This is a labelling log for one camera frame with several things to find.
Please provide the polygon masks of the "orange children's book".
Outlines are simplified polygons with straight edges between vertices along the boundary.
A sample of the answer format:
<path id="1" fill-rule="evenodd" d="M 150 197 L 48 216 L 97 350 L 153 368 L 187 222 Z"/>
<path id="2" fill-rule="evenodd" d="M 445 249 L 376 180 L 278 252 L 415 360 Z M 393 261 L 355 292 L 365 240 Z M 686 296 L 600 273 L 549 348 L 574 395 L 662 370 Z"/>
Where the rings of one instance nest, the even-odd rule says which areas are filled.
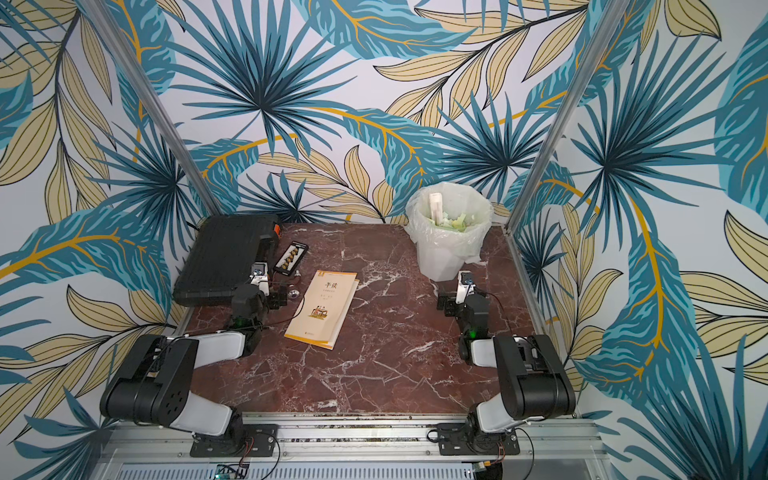
<path id="1" fill-rule="evenodd" d="M 318 270 L 284 336 L 333 350 L 358 285 L 356 273 Z"/>

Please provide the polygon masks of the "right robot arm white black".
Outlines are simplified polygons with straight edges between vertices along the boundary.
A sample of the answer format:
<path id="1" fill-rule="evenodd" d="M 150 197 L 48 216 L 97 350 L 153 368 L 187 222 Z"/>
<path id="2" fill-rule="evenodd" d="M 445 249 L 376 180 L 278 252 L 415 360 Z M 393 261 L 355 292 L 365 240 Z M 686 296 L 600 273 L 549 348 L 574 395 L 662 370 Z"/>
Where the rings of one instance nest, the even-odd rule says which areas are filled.
<path id="1" fill-rule="evenodd" d="M 496 371 L 499 393 L 470 408 L 462 423 L 441 423 L 428 434 L 446 456 L 517 450 L 513 433 L 527 422 L 571 415 L 576 395 L 547 335 L 491 336 L 490 301 L 478 293 L 440 294 L 437 308 L 457 321 L 459 356 Z"/>

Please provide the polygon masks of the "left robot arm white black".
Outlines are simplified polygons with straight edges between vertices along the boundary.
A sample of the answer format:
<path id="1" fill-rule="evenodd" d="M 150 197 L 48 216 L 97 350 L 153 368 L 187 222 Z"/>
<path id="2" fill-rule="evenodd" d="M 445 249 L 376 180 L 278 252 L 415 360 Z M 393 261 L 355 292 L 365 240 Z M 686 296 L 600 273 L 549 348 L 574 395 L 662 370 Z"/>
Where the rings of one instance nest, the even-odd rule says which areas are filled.
<path id="1" fill-rule="evenodd" d="M 139 337 L 108 382 L 100 400 L 103 416 L 171 428 L 192 435 L 193 457 L 225 457 L 244 453 L 269 456 L 275 426 L 248 427 L 235 407 L 214 403 L 191 392 L 195 370 L 250 356 L 261 341 L 264 321 L 288 303 L 288 288 L 265 294 L 265 282 L 238 286 L 231 316 L 222 330 L 200 335 Z"/>

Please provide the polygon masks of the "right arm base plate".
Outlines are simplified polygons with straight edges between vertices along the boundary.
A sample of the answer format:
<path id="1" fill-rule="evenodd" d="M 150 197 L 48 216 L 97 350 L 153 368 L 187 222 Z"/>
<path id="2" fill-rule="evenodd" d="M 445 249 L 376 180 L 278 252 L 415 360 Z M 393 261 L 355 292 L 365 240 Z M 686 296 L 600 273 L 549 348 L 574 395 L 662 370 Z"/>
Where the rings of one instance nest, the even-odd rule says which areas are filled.
<path id="1" fill-rule="evenodd" d="M 517 438 L 510 433 L 485 433 L 467 423 L 439 423 L 427 432 L 442 456 L 505 456 L 520 453 Z"/>

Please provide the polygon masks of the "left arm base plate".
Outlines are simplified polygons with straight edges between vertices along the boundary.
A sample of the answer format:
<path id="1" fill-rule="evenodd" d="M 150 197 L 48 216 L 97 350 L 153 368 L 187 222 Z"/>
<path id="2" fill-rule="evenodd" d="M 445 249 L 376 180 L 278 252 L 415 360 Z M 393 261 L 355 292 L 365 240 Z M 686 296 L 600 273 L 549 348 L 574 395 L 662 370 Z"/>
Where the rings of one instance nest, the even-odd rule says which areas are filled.
<path id="1" fill-rule="evenodd" d="M 224 435 L 193 435 L 192 458 L 271 457 L 277 438 L 277 424 L 244 424 Z"/>

